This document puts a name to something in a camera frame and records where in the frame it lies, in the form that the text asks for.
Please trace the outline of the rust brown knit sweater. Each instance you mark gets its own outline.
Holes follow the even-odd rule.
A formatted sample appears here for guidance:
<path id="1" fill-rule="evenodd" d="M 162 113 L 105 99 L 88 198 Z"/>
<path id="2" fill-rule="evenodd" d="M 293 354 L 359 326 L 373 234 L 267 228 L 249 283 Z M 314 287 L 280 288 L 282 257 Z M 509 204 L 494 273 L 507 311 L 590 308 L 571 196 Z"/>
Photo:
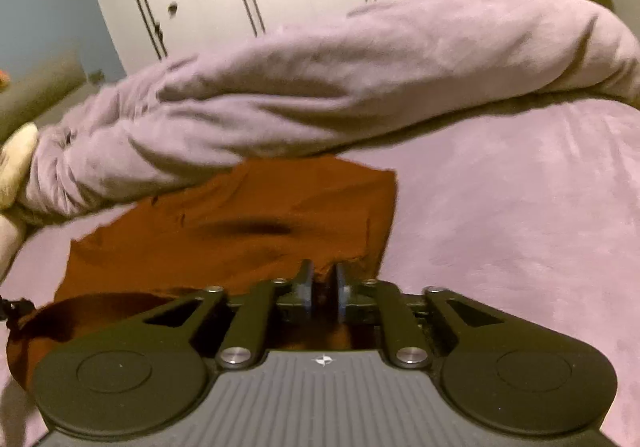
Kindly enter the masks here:
<path id="1" fill-rule="evenodd" d="M 52 349 L 190 292 L 229 294 L 291 278 L 310 261 L 373 278 L 392 229 L 396 174 L 333 156 L 253 160 L 202 185 L 141 200 L 70 245 L 53 301 L 13 327 L 6 347 L 24 389 Z"/>

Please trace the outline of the pale pink pillow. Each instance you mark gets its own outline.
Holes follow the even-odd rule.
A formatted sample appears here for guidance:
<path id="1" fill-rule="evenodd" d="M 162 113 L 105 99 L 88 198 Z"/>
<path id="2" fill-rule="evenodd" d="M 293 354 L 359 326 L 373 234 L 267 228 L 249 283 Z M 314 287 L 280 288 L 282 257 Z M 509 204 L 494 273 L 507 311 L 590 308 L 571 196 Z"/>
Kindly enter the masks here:
<path id="1" fill-rule="evenodd" d="M 27 225 L 6 213 L 0 216 L 0 279 L 6 277 L 18 250 L 24 243 Z"/>

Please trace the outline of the cream plush toy pillow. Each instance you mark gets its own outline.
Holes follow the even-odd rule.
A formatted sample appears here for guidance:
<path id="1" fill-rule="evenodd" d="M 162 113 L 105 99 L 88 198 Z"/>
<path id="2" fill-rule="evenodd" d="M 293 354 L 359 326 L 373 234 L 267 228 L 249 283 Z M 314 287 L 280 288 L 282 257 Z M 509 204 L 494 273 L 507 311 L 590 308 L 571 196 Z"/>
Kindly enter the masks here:
<path id="1" fill-rule="evenodd" d="M 34 122 L 28 122 L 18 128 L 1 146 L 0 206 L 2 210 L 12 206 L 29 172 L 37 144 L 38 128 Z"/>

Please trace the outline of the orange object on sofa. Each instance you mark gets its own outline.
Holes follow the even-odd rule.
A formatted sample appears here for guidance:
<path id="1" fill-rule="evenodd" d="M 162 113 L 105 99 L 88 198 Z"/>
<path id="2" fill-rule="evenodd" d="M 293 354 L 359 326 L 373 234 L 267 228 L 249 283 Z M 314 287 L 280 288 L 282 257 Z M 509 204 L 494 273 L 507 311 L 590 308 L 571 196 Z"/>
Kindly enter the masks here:
<path id="1" fill-rule="evenodd" d="M 11 83 L 11 79 L 3 71 L 0 71 L 0 90 L 4 90 Z"/>

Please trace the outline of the rolled lilac duvet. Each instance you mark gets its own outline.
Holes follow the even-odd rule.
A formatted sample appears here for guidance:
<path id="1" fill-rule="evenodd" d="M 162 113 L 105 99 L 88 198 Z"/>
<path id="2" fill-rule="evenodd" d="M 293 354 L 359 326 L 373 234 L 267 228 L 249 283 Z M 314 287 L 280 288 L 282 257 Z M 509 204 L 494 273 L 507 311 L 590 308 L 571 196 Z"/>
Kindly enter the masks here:
<path id="1" fill-rule="evenodd" d="M 408 0 L 162 60 L 45 128 L 18 192 L 38 222 L 534 93 L 634 102 L 639 43 L 588 0 Z"/>

